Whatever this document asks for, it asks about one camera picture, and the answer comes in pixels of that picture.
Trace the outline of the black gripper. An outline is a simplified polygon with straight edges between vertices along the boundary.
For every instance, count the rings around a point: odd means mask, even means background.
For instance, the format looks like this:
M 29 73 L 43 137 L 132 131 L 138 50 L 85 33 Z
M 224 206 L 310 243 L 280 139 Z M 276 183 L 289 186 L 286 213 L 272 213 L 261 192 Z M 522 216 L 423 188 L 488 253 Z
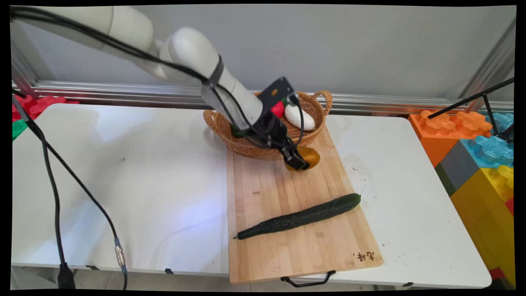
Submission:
M 273 113 L 261 116 L 247 130 L 247 140 L 254 146 L 265 149 L 281 149 L 284 164 L 288 170 L 303 171 L 310 168 L 310 163 L 304 158 L 307 147 L 299 146 L 288 137 L 286 124 Z

